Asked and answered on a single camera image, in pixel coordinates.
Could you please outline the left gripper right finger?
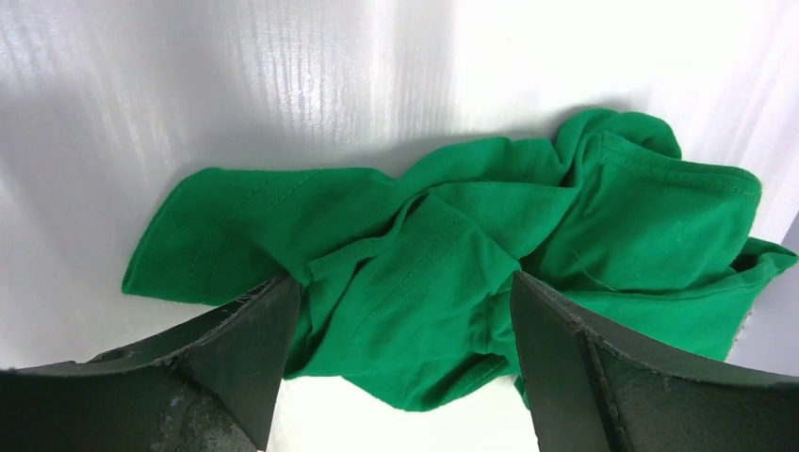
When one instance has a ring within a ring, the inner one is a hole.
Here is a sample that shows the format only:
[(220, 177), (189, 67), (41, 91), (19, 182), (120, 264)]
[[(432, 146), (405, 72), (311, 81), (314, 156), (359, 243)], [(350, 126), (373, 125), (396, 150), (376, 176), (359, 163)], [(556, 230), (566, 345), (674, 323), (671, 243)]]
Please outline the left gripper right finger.
[(631, 330), (524, 272), (510, 301), (542, 451), (794, 451), (798, 380)]

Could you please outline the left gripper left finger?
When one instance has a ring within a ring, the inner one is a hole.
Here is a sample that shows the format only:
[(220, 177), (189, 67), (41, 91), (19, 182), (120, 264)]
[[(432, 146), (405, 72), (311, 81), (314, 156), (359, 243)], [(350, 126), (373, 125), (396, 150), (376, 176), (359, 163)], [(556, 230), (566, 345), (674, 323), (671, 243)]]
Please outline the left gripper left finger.
[(1, 373), (5, 451), (262, 451), (299, 319), (281, 276), (77, 363)]

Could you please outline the green t shirt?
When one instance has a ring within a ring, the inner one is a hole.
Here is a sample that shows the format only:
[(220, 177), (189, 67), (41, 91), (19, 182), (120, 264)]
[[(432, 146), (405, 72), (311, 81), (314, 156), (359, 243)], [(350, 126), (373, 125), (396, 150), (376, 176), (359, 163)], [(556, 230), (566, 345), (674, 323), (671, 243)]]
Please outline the green t shirt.
[(159, 207), (125, 294), (221, 305), (302, 287), (284, 375), (341, 377), (424, 412), (520, 371), (514, 273), (670, 346), (729, 353), (797, 255), (750, 235), (752, 173), (686, 161), (671, 127), (589, 109), (554, 139), (438, 149), (376, 169), (203, 169)]

